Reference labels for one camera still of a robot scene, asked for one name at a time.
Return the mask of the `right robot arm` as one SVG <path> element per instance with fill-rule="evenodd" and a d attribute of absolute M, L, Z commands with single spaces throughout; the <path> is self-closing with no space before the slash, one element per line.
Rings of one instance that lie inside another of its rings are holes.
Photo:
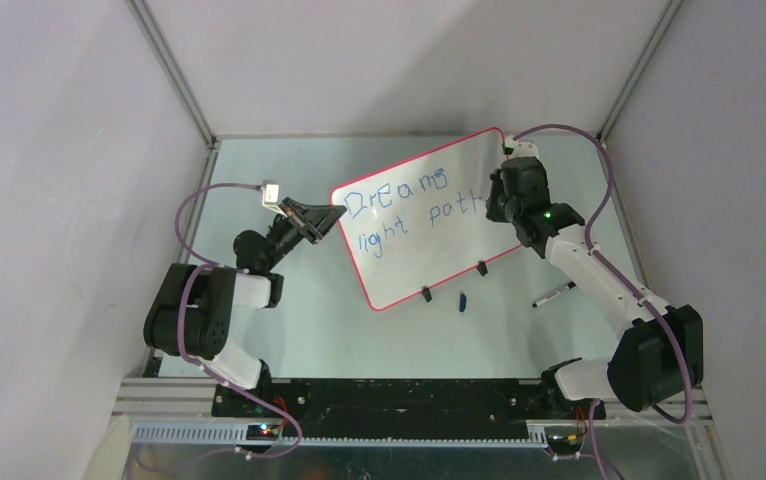
<path fill-rule="evenodd" d="M 691 395 L 704 378 L 701 315 L 623 274 L 596 245 L 584 219 L 571 206 L 552 202 L 537 158 L 508 159 L 490 179 L 487 219 L 512 225 L 523 247 L 588 294 L 618 339 L 609 358 L 573 359 L 544 371 L 544 411 L 565 418 L 581 400 L 600 399 L 641 412 L 676 394 Z"/>

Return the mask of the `pink-framed whiteboard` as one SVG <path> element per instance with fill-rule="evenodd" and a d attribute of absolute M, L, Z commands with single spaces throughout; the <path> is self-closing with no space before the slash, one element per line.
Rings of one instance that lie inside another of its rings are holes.
<path fill-rule="evenodd" d="M 369 307 L 383 311 L 517 248 L 486 217 L 506 157 L 490 127 L 335 187 L 339 229 Z"/>

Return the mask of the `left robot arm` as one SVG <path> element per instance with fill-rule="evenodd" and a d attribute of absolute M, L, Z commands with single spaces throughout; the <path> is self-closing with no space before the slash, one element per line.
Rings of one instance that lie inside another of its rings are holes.
<path fill-rule="evenodd" d="M 239 233 L 233 243 L 236 265 L 172 264 L 147 314 L 143 339 L 166 355 L 187 358 L 197 367 L 239 386 L 237 404 L 263 416 L 275 403 L 267 364 L 230 338 L 233 311 L 278 305 L 284 277 L 273 269 L 302 241 L 318 244 L 347 212 L 344 206 L 308 205 L 285 198 L 265 235 Z"/>

